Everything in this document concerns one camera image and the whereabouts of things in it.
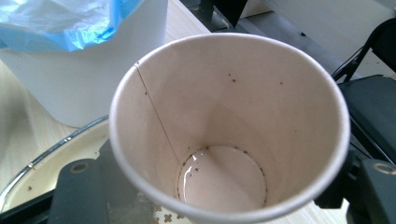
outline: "white paper cup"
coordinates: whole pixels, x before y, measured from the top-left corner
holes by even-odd
[[[255,35],[185,38],[145,56],[113,99],[110,139],[131,182],[198,223],[286,215],[347,152],[344,99],[301,51]]]

